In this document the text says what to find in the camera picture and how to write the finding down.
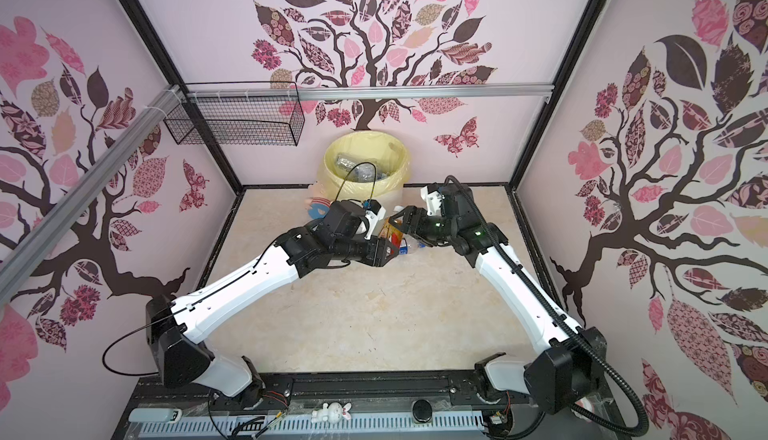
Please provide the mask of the red yellow label bottle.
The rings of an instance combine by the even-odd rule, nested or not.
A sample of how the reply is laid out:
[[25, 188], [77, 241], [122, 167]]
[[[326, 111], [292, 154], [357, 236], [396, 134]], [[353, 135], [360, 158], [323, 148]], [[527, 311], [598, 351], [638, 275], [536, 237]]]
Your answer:
[[401, 253], [403, 248], [404, 233], [402, 231], [402, 224], [400, 221], [388, 221], [382, 228], [380, 236], [388, 240], [393, 245], [394, 250], [398, 254]]

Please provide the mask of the clear bottle purple cap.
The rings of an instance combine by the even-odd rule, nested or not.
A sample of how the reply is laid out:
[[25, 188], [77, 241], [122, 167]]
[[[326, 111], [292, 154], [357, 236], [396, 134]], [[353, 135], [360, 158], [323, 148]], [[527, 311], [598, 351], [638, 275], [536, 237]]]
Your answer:
[[334, 165], [344, 173], [348, 180], [361, 183], [369, 183], [376, 180], [374, 169], [376, 165], [371, 161], [357, 160], [345, 154], [338, 154]]

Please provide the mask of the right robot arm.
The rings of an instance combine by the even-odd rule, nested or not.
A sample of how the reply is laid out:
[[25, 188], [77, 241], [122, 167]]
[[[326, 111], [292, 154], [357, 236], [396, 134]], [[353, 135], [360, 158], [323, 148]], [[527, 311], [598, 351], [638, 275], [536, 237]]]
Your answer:
[[506, 236], [480, 213], [472, 193], [458, 186], [432, 185], [421, 191], [424, 206], [396, 207], [389, 223], [429, 247], [450, 247], [497, 291], [518, 319], [535, 353], [529, 362], [498, 354], [481, 361], [490, 389], [527, 395], [548, 414], [565, 408], [586, 418], [604, 369], [580, 346], [594, 346], [586, 333], [557, 306], [520, 263]]

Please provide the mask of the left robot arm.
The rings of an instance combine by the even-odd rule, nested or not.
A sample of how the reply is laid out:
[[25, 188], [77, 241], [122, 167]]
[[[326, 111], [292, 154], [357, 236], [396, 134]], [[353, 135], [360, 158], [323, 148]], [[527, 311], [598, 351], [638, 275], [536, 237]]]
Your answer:
[[227, 397], [261, 388], [250, 359], [232, 360], [205, 345], [220, 326], [272, 291], [333, 261], [383, 267], [397, 257], [389, 240], [346, 237], [298, 227], [280, 235], [264, 253], [219, 281], [175, 300], [147, 304], [147, 342], [164, 387], [205, 386]]

